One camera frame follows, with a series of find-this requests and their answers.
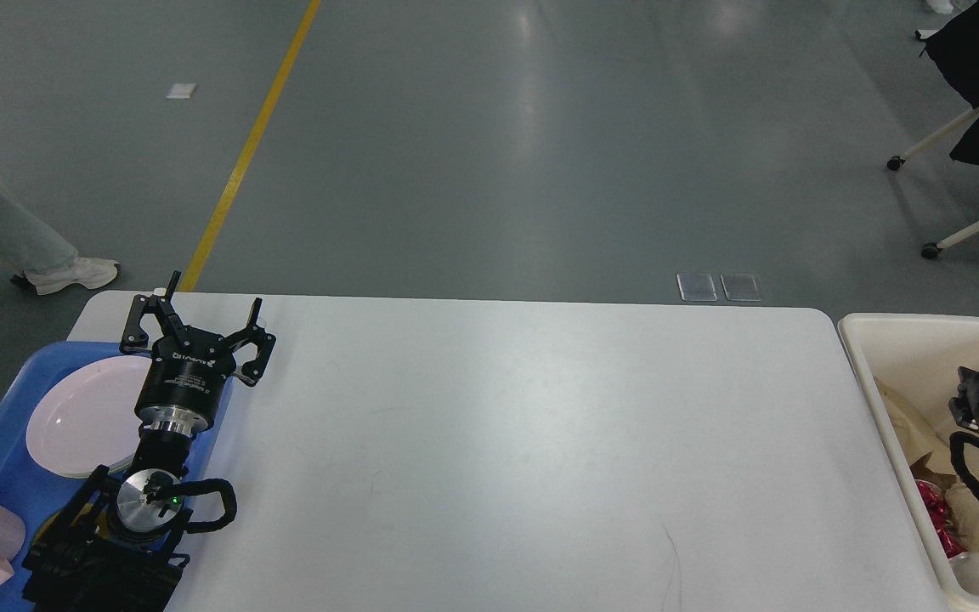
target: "yellow floor line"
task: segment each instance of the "yellow floor line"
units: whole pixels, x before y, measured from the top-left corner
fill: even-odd
[[[191,256],[191,263],[188,264],[187,272],[179,283],[179,291],[195,290],[195,283],[199,281],[202,267],[206,266],[210,251],[213,251],[214,248],[214,241],[218,239],[218,233],[221,232],[222,225],[225,224],[225,217],[229,216],[233,199],[236,197],[237,191],[241,190],[241,181],[244,181],[244,175],[248,171],[248,167],[252,165],[252,157],[256,155],[259,140],[263,137],[263,132],[267,131],[267,123],[271,120],[271,113],[279,104],[279,97],[282,96],[282,88],[289,77],[289,71],[292,70],[292,63],[297,61],[297,54],[299,54],[300,46],[304,42],[304,35],[308,34],[308,28],[312,26],[315,11],[319,7],[320,0],[312,0],[308,4],[308,10],[304,11],[304,17],[300,20],[297,34],[289,43],[286,57],[282,60],[282,66],[279,67],[279,74],[271,84],[271,90],[267,93],[267,100],[263,102],[263,108],[259,109],[259,116],[256,117],[256,124],[252,125],[252,132],[248,134],[248,142],[244,143],[244,150],[241,150],[240,159],[236,160],[236,167],[233,167],[233,173],[229,175],[229,182],[225,183],[225,191],[222,191],[221,199],[218,199],[218,205],[210,216],[206,231],[202,232],[202,239],[199,241],[198,247],[195,247],[195,255]]]

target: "blue tray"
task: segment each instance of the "blue tray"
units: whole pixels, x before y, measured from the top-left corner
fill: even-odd
[[[20,596],[30,571],[20,566],[32,535],[70,500],[84,480],[65,478],[43,469],[28,456],[25,430],[32,410],[59,380],[94,361],[119,355],[119,344],[109,342],[58,342],[39,349],[17,372],[17,378],[0,403],[0,504],[25,522],[25,543],[11,565],[14,575],[0,586],[0,611],[31,611],[32,603]],[[229,403],[225,387],[218,415],[210,431],[199,435],[187,458],[190,473],[198,476],[206,467],[213,441]]]

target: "chair wheel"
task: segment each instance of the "chair wheel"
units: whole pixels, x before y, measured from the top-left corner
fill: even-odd
[[[943,252],[943,249],[939,248],[939,245],[933,243],[933,241],[929,241],[928,244],[920,248],[920,256],[924,257],[924,259],[935,259],[939,257],[940,252]]]

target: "black cable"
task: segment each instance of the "black cable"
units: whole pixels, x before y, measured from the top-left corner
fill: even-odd
[[[962,483],[969,487],[972,496],[979,501],[979,480],[969,472],[965,462],[965,445],[975,446],[979,449],[979,435],[968,433],[968,431],[955,431],[951,433],[951,464],[955,472],[959,473]]]

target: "red wrapper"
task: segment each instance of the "red wrapper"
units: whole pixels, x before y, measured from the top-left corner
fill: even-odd
[[[951,530],[951,523],[947,518],[947,500],[943,499],[943,493],[932,483],[925,483],[924,480],[916,481],[916,488],[920,489],[920,499],[924,500],[925,507],[928,508],[928,516],[931,518],[931,525],[936,528],[936,535],[939,536],[939,543],[943,545],[943,552],[947,558],[954,558],[965,552],[965,548],[960,545]]]

